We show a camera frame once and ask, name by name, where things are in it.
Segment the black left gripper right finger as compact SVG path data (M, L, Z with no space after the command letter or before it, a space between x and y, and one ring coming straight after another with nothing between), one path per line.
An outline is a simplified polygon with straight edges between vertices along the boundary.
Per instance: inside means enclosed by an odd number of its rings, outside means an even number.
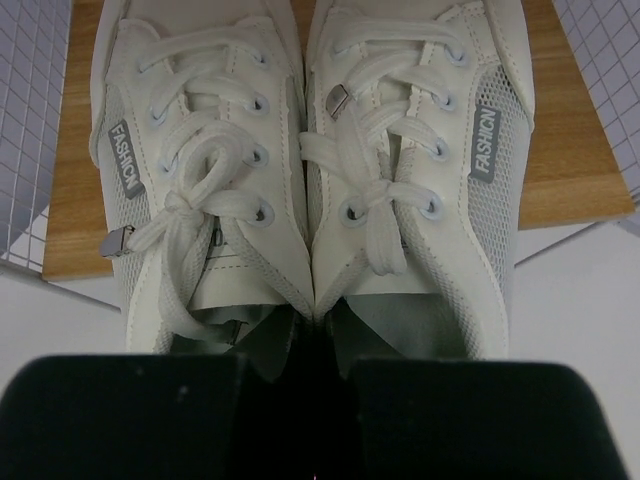
M549 363L364 359L327 433L326 479L624 479L589 384Z

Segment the white sneaker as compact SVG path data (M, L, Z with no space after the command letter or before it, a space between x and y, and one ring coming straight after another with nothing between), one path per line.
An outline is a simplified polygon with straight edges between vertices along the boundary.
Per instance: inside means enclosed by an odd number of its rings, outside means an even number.
M107 1L89 149L136 354L286 349L314 304L287 1Z
M534 129L518 1L320 1L307 43L314 316L342 356L504 359Z

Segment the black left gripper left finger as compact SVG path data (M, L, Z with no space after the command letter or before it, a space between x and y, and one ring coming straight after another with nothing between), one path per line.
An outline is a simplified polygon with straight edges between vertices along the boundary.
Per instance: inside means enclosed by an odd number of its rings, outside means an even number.
M35 359L1 398L5 479L310 479L290 416L241 356Z

